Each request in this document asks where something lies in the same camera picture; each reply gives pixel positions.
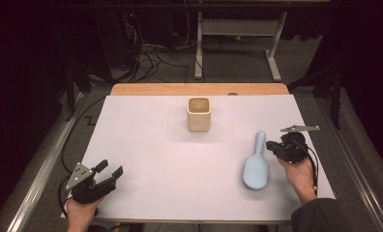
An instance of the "brush handle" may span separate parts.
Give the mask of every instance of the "brush handle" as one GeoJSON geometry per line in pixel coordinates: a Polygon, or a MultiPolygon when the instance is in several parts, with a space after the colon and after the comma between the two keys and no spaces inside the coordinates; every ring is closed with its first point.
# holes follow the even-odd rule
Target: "brush handle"
{"type": "Polygon", "coordinates": [[[257,140],[255,142],[255,156],[261,157],[261,154],[263,153],[263,146],[266,141],[266,133],[264,131],[259,131],[257,133],[257,140]]]}

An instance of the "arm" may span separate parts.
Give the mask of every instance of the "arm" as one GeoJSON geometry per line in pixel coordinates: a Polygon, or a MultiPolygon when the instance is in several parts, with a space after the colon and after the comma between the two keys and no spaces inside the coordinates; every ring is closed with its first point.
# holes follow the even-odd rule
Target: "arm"
{"type": "Polygon", "coordinates": [[[353,231],[335,199],[317,198],[313,189],[309,159],[297,163],[279,159],[279,163],[284,167],[287,180],[302,204],[302,207],[291,215],[293,231],[353,231]]]}
{"type": "Polygon", "coordinates": [[[86,232],[95,215],[96,207],[103,199],[90,204],[80,204],[70,199],[66,206],[68,210],[68,232],[86,232]]]}

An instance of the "person's left hand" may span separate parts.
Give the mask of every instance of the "person's left hand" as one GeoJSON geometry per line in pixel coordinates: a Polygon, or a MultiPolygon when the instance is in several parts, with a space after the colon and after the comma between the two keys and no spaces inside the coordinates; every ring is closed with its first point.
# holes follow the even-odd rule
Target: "person's left hand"
{"type": "Polygon", "coordinates": [[[69,225],[68,232],[86,232],[92,223],[96,207],[102,200],[103,198],[90,204],[80,204],[73,198],[69,199],[66,203],[69,225]]]}

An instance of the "black sleeve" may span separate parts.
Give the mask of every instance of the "black sleeve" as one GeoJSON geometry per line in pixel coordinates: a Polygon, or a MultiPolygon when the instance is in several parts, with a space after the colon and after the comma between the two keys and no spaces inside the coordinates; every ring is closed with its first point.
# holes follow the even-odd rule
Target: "black sleeve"
{"type": "Polygon", "coordinates": [[[312,200],[296,210],[291,219],[294,232],[353,231],[335,199],[312,200]]]}

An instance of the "light blue brush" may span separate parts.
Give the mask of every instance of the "light blue brush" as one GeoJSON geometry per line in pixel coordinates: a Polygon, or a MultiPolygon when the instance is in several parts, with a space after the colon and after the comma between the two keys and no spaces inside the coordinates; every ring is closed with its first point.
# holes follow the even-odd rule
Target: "light blue brush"
{"type": "Polygon", "coordinates": [[[259,131],[257,133],[255,153],[246,160],[243,181],[250,189],[260,190],[267,184],[268,164],[262,156],[265,140],[266,133],[259,131]]]}

